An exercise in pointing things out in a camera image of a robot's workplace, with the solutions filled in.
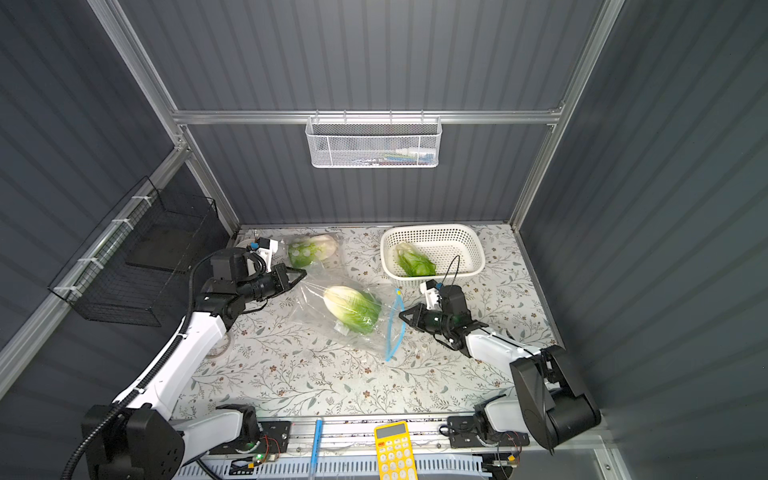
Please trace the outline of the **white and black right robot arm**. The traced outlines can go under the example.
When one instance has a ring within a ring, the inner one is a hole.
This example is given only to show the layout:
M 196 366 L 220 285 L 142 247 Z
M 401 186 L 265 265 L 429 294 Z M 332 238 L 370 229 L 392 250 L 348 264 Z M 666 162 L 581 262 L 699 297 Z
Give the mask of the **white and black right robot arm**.
M 563 347 L 538 348 L 502 336 L 472 318 L 457 285 L 429 280 L 420 290 L 425 300 L 400 311 L 399 319 L 447 349 L 508 374 L 514 386 L 512 395 L 497 395 L 476 405 L 471 416 L 447 423 L 454 448 L 504 441 L 520 446 L 528 438 L 553 451 L 601 423 L 600 409 Z

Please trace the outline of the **clear zip-top bag blue seal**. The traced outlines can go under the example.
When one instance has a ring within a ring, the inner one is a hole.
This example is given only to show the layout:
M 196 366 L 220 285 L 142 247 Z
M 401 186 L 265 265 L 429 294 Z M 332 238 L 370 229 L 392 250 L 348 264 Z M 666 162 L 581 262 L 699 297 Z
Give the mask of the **clear zip-top bag blue seal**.
M 400 349 L 406 334 L 399 318 L 405 309 L 401 288 L 366 285 L 339 271 L 316 267 L 293 293 L 296 305 L 291 318 L 312 331 L 386 362 Z

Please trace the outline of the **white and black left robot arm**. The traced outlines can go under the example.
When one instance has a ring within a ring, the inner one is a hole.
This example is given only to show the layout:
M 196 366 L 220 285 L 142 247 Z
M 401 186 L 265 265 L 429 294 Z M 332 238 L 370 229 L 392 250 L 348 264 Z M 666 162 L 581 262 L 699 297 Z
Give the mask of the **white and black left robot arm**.
M 172 422 L 172 413 L 186 383 L 246 313 L 247 304 L 291 291 L 307 272 L 283 263 L 268 265 L 252 246 L 221 249 L 201 261 L 211 264 L 211 278 L 197 290 L 196 274 L 189 274 L 187 310 L 178 328 L 111 404 L 87 412 L 83 439 L 62 478 L 72 478 L 79 462 L 86 461 L 92 479 L 171 479 L 221 445 L 243 442 L 255 451 L 264 442 L 249 405 L 225 404 L 201 419 L 179 423 Z

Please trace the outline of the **chinese cabbage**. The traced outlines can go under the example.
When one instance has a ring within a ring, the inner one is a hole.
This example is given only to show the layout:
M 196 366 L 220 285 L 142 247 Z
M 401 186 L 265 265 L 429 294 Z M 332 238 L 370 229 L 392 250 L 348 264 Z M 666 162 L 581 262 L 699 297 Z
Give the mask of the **chinese cabbage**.
M 305 268 L 329 259 L 336 253 L 338 246 L 337 240 L 327 234 L 300 237 L 288 244 L 287 253 L 294 268 Z
M 364 335 L 374 331 L 382 310 L 381 302 L 372 294 L 347 286 L 327 288 L 323 302 L 346 328 Z
M 410 243 L 402 242 L 395 247 L 395 260 L 407 277 L 424 277 L 436 274 L 436 265 Z

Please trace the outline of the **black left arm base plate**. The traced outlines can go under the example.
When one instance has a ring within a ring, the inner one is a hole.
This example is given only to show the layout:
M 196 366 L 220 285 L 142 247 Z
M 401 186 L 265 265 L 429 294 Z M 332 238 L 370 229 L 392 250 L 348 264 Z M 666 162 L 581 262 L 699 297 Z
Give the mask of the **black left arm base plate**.
M 261 421 L 261 436 L 254 443 L 254 455 L 282 455 L 288 449 L 292 423 L 290 421 Z

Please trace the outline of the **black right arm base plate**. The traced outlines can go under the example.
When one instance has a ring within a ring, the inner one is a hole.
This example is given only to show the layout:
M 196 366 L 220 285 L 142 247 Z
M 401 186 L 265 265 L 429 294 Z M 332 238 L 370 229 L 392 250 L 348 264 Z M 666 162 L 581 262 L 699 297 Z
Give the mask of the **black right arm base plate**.
M 449 416 L 438 432 L 448 438 L 453 449 L 504 447 L 519 450 L 530 445 L 527 433 L 498 432 L 479 415 Z

